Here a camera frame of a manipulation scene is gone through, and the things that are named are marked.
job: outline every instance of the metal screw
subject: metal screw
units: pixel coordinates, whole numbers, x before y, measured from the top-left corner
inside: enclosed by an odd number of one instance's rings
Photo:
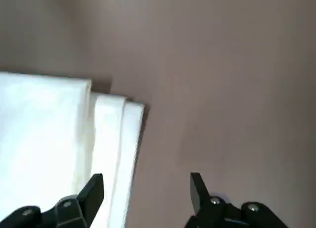
[[[64,203],[64,207],[69,207],[71,205],[71,202],[70,201],[67,201]]]
[[[249,205],[248,205],[248,208],[249,208],[251,211],[253,211],[253,212],[259,211],[259,207],[258,207],[256,204],[253,204],[253,203],[249,204]]]
[[[31,214],[33,211],[31,209],[26,209],[23,213],[22,216],[27,216],[29,214]]]
[[[214,205],[216,205],[216,204],[219,204],[219,203],[220,203],[220,200],[219,200],[218,197],[213,197],[213,198],[211,198],[211,203],[213,203]]]

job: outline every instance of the white towel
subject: white towel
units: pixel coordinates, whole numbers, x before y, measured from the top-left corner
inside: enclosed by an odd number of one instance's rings
[[[93,228],[122,228],[143,105],[90,93],[89,80],[0,73],[0,220],[53,207],[102,173]]]

